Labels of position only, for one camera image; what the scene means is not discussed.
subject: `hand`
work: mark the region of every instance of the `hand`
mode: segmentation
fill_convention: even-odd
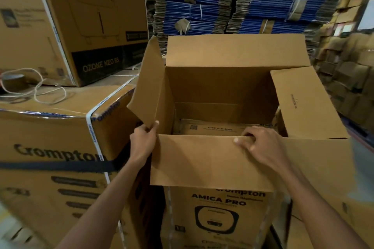
[[[235,138],[234,143],[247,149],[258,162],[267,165],[278,174],[292,170],[292,164],[287,157],[282,137],[275,130],[252,126],[247,127],[243,131],[242,136],[247,136],[248,134],[255,136],[256,141],[254,144],[240,138]]]
[[[134,133],[130,135],[131,150],[129,161],[137,163],[140,168],[146,164],[147,158],[153,151],[158,127],[159,122],[156,121],[152,128],[147,131],[147,126],[143,124],[135,128]]]

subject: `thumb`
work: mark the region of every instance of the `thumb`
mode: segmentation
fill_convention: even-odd
[[[154,124],[152,125],[152,129],[149,131],[149,133],[157,133],[157,129],[159,128],[160,122],[156,120]]]
[[[242,148],[245,148],[247,149],[248,151],[251,151],[253,148],[253,144],[251,144],[250,142],[248,142],[247,140],[243,140],[243,139],[240,139],[240,138],[235,138],[234,139],[234,143],[239,146],[239,147],[242,147]]]

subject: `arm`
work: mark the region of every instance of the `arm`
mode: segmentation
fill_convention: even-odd
[[[254,144],[235,138],[260,163],[269,166],[283,179],[305,223],[314,248],[369,249],[369,246],[318,194],[299,169],[289,161],[282,137],[264,127],[248,127],[242,136],[252,134]]]
[[[156,143],[158,121],[147,132],[142,125],[130,135],[130,158],[105,191],[68,232],[56,249],[106,249],[110,247],[118,220],[133,182]]]

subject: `white cord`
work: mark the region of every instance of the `white cord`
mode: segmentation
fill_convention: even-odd
[[[18,93],[18,92],[8,91],[4,86],[3,76],[6,75],[6,74],[11,74],[11,73],[14,73],[14,72],[25,71],[25,70],[37,73],[40,77],[40,82],[29,92]],[[0,74],[0,84],[1,84],[1,87],[3,88],[4,91],[6,91],[7,93],[12,94],[12,95],[0,95],[0,97],[2,97],[2,98],[24,98],[24,97],[33,96],[35,101],[37,101],[38,103],[42,103],[42,104],[55,104],[55,103],[59,103],[60,101],[63,101],[67,96],[67,92],[66,92],[64,87],[58,87],[56,89],[53,89],[53,90],[50,90],[50,91],[47,91],[47,92],[38,93],[38,89],[41,87],[41,85],[44,83],[45,80],[47,80],[47,79],[43,78],[43,76],[37,70],[35,70],[34,68],[20,68],[20,69],[5,71],[5,72]],[[55,101],[52,101],[52,102],[45,102],[45,101],[40,101],[40,100],[37,99],[37,96],[49,94],[49,93],[57,91],[59,89],[62,89],[64,91],[64,96],[62,98],[58,99],[58,100],[55,100]]]

